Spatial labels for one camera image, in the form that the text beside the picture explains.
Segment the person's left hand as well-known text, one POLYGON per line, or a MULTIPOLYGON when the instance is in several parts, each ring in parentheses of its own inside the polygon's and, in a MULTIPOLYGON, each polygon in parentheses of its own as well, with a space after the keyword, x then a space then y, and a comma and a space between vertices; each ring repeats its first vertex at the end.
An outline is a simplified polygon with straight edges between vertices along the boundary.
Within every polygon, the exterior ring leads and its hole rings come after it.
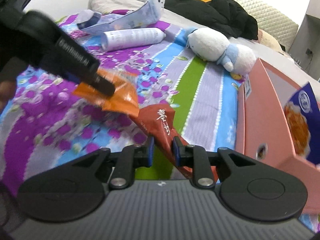
POLYGON ((3 112, 7 106, 9 100, 11 100, 16 93, 17 82, 16 81, 2 81, 0 85, 0 113, 3 112))

